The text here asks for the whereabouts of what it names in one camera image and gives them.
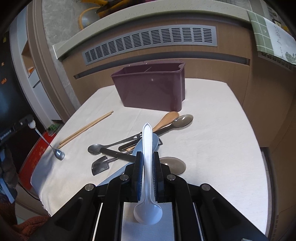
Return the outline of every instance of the white tablecloth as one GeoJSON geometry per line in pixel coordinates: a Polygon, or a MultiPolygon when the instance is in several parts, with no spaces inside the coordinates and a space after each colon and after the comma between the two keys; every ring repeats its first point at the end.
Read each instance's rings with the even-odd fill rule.
{"type": "MultiPolygon", "coordinates": [[[[174,156],[186,163],[180,176],[188,183],[209,183],[263,233],[268,213],[267,178],[261,152],[251,125],[233,92],[223,82],[202,79],[185,80],[185,100],[180,115],[192,114],[186,128],[163,136],[159,156],[174,156]]],[[[32,175],[31,183],[50,215],[57,212],[85,184],[98,185],[126,164],[118,160],[96,176],[93,156],[87,147],[107,145],[142,130],[149,122],[156,125],[164,111],[124,107],[115,86],[99,89],[69,119],[52,141],[53,146],[81,127],[114,110],[70,143],[62,147],[65,159],[54,158],[48,148],[32,175]]],[[[133,207],[125,204],[122,240],[173,240],[170,204],[161,204],[163,217],[153,226],[135,220],[133,207]]]]}

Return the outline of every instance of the wooden chopsticks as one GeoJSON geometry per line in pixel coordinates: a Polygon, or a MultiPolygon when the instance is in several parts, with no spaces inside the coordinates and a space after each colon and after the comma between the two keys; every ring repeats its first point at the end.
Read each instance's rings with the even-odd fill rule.
{"type": "Polygon", "coordinates": [[[113,113],[113,111],[110,111],[109,113],[101,116],[100,118],[94,120],[93,122],[89,123],[85,127],[83,127],[80,130],[76,131],[72,135],[68,136],[65,140],[62,140],[59,143],[58,149],[60,149],[61,147],[63,147],[64,145],[66,145],[68,142],[72,141],[74,138],[76,138],[77,136],[79,136],[81,133],[85,132],[86,130],[88,130],[89,128],[91,128],[92,126],[94,126],[95,124],[97,124],[98,122],[100,122],[101,120],[105,119],[106,117],[108,117],[112,113],[113,113]]]}

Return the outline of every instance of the maroon plastic bin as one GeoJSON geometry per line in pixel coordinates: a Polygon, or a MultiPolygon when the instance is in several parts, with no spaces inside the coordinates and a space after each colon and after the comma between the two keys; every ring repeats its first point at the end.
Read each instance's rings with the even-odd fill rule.
{"type": "Polygon", "coordinates": [[[180,111],[185,99],[184,66],[180,62],[137,64],[111,77],[126,107],[180,111]]]}

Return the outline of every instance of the white spoon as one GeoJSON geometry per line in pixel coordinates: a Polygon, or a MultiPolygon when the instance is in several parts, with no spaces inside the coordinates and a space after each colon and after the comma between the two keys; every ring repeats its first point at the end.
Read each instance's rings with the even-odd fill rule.
{"type": "Polygon", "coordinates": [[[145,199],[135,206],[133,215],[135,219],[145,225],[153,225],[159,222],[163,215],[161,207],[151,199],[152,182],[152,127],[146,123],[142,130],[143,157],[144,157],[144,187],[145,199]]]}

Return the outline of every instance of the cutlery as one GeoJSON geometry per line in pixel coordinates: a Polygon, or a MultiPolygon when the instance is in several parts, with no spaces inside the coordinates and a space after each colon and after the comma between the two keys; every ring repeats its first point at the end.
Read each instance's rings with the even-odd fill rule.
{"type": "Polygon", "coordinates": [[[144,201],[133,210],[135,219],[145,225],[153,225],[160,221],[163,210],[151,199],[152,186],[152,127],[146,123],[143,127],[143,158],[144,158],[144,201]]]}
{"type": "MultiPolygon", "coordinates": [[[[171,112],[167,113],[160,120],[160,122],[153,128],[153,130],[156,131],[156,130],[164,127],[164,126],[167,126],[168,124],[172,123],[174,121],[174,119],[176,119],[178,116],[179,116],[179,113],[176,112],[176,111],[171,111],[171,112]]],[[[87,150],[88,150],[89,153],[91,153],[93,155],[97,155],[97,154],[101,153],[100,152],[101,148],[109,148],[109,147],[115,146],[117,144],[122,144],[122,143],[125,143],[125,142],[128,142],[128,141],[132,141],[132,140],[135,140],[135,139],[141,139],[141,138],[142,138],[142,133],[140,132],[137,135],[133,135],[131,137],[128,137],[126,139],[123,139],[121,141],[115,142],[115,143],[110,144],[110,145],[93,144],[93,145],[89,146],[87,150]]]]}
{"type": "Polygon", "coordinates": [[[162,157],[159,158],[160,163],[169,166],[171,174],[180,175],[186,170],[186,164],[176,157],[162,157]]]}
{"type": "MultiPolygon", "coordinates": [[[[161,120],[160,122],[152,129],[152,132],[155,132],[169,124],[171,124],[176,118],[179,117],[179,113],[176,111],[171,111],[167,113],[161,120]]],[[[127,148],[127,151],[133,150],[135,146],[132,146],[130,148],[127,148]]]]}
{"type": "Polygon", "coordinates": [[[32,122],[30,122],[28,124],[28,126],[31,128],[31,129],[35,129],[35,131],[38,133],[38,135],[52,148],[52,151],[54,153],[54,156],[59,159],[59,160],[63,160],[64,157],[65,157],[65,153],[63,153],[61,150],[59,149],[56,149],[56,148],[53,148],[49,143],[48,141],[43,137],[43,135],[41,135],[41,133],[37,130],[36,128],[36,122],[34,120],[32,120],[32,122]]]}
{"type": "MultiPolygon", "coordinates": [[[[172,130],[172,129],[177,129],[177,128],[182,128],[182,127],[185,127],[187,125],[189,125],[191,122],[193,121],[193,116],[192,115],[181,115],[179,116],[178,118],[176,118],[169,126],[166,126],[164,128],[161,128],[160,130],[157,130],[155,131],[154,133],[157,134],[158,136],[172,130]]],[[[123,150],[126,150],[132,146],[135,146],[138,142],[139,142],[140,139],[136,139],[136,140],[133,140],[129,143],[126,143],[122,146],[120,146],[118,148],[119,151],[123,151],[123,150]]]]}
{"type": "MultiPolygon", "coordinates": [[[[158,142],[159,142],[159,138],[156,134],[153,135],[153,150],[155,150],[158,146],[158,142]]],[[[96,161],[93,162],[93,164],[91,165],[91,172],[92,174],[95,176],[105,170],[109,169],[109,163],[112,161],[115,161],[117,159],[122,159],[125,161],[129,161],[134,163],[136,160],[136,154],[137,151],[142,151],[142,141],[138,142],[137,146],[139,146],[139,148],[135,148],[134,151],[128,151],[126,153],[122,153],[122,152],[118,152],[118,151],[113,151],[113,150],[109,150],[106,148],[102,148],[101,152],[105,155],[109,155],[109,156],[114,156],[113,158],[107,159],[105,156],[102,156],[101,158],[97,159],[96,161]]]]}
{"type": "Polygon", "coordinates": [[[62,140],[59,143],[58,149],[62,148],[64,145],[66,145],[68,142],[72,141],[74,138],[76,138],[77,136],[79,136],[81,133],[85,132],[86,130],[88,130],[89,128],[91,128],[92,126],[94,126],[95,124],[99,123],[100,121],[102,121],[103,119],[107,118],[109,115],[111,115],[113,113],[113,111],[110,111],[109,113],[101,116],[100,118],[94,120],[93,122],[89,123],[88,125],[86,125],[85,127],[81,128],[80,130],[76,131],[75,133],[73,133],[72,135],[70,135],[69,137],[67,137],[65,140],[62,140]]]}

